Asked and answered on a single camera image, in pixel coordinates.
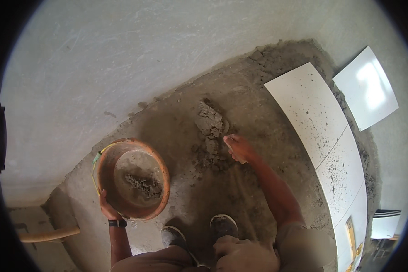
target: sneaker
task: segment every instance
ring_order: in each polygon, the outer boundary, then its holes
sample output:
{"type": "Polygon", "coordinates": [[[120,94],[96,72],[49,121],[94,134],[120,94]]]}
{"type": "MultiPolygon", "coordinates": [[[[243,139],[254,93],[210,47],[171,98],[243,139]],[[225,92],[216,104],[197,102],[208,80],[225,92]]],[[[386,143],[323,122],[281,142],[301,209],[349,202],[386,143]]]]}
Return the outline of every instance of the sneaker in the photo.
{"type": "Polygon", "coordinates": [[[162,236],[162,243],[165,248],[169,247],[170,245],[177,245],[189,253],[189,255],[192,257],[192,264],[194,266],[199,265],[198,260],[192,253],[190,253],[189,248],[187,247],[184,234],[181,233],[178,228],[173,226],[164,226],[160,230],[160,234],[162,236]]]}
{"type": "Polygon", "coordinates": [[[210,231],[213,242],[226,235],[239,238],[239,229],[237,228],[236,221],[229,215],[213,216],[210,220],[210,231]]]}

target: yellow wire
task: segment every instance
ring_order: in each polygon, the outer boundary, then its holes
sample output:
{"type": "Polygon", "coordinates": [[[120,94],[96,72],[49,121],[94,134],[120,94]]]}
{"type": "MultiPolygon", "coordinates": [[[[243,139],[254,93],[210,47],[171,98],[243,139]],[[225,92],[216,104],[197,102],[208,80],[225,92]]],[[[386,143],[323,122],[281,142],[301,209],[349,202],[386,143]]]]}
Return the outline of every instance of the yellow wire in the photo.
{"type": "MultiPolygon", "coordinates": [[[[103,152],[104,152],[106,149],[108,149],[109,147],[111,147],[111,146],[114,145],[114,144],[117,144],[117,143],[109,144],[108,146],[106,146],[105,148],[103,148],[103,149],[100,151],[100,154],[103,154],[103,152]]],[[[92,182],[94,183],[94,186],[95,186],[95,190],[97,191],[98,196],[99,196],[99,195],[100,195],[100,191],[98,190],[97,183],[95,182],[95,179],[94,179],[94,171],[95,171],[95,165],[96,165],[96,164],[97,164],[97,161],[95,161],[94,164],[93,164],[91,177],[92,177],[92,182]]]]}

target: forearm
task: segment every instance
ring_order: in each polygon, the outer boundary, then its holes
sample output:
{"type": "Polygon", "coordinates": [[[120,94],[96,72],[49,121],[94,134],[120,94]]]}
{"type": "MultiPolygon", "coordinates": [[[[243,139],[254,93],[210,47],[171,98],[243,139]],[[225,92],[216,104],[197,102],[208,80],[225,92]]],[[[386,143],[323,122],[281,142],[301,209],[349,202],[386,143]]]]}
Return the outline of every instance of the forearm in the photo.
{"type": "Polygon", "coordinates": [[[259,155],[252,155],[248,162],[257,175],[278,227],[294,221],[304,223],[299,203],[287,183],[259,155]]]}
{"type": "Polygon", "coordinates": [[[123,227],[109,227],[110,234],[110,265],[132,256],[128,243],[127,231],[123,227]]]}

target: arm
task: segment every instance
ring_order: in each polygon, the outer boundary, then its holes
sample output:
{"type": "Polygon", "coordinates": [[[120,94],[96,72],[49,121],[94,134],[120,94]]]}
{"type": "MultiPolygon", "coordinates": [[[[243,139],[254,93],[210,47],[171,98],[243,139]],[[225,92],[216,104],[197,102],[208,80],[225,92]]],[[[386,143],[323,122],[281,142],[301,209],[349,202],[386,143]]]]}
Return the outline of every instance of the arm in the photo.
{"type": "Polygon", "coordinates": [[[238,161],[236,156],[243,157],[254,169],[278,228],[291,222],[305,224],[299,203],[290,187],[263,161],[248,141],[235,134],[224,136],[223,141],[233,149],[233,152],[229,151],[233,159],[238,161]]]}
{"type": "MultiPolygon", "coordinates": [[[[106,190],[103,190],[100,194],[100,206],[101,212],[107,217],[108,220],[122,220],[122,216],[112,208],[112,206],[106,201],[106,190]]],[[[128,243],[127,231],[123,227],[111,227],[109,226],[110,234],[110,266],[131,257],[130,244],[128,243]]]]}

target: hand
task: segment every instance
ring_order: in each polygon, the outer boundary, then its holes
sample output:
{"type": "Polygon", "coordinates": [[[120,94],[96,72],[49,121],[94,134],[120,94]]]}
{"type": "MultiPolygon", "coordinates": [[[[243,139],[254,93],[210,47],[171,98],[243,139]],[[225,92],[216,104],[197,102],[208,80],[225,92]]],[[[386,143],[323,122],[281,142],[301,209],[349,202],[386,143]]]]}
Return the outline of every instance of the hand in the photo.
{"type": "Polygon", "coordinates": [[[108,220],[122,220],[122,216],[106,201],[106,195],[106,190],[103,190],[100,194],[101,212],[107,217],[108,220]]]}
{"type": "Polygon", "coordinates": [[[236,161],[239,161],[236,155],[243,157],[246,161],[251,161],[258,156],[252,146],[242,136],[230,134],[228,136],[224,136],[223,141],[226,144],[229,144],[233,149],[233,152],[231,150],[228,151],[231,154],[231,157],[236,161]]]}

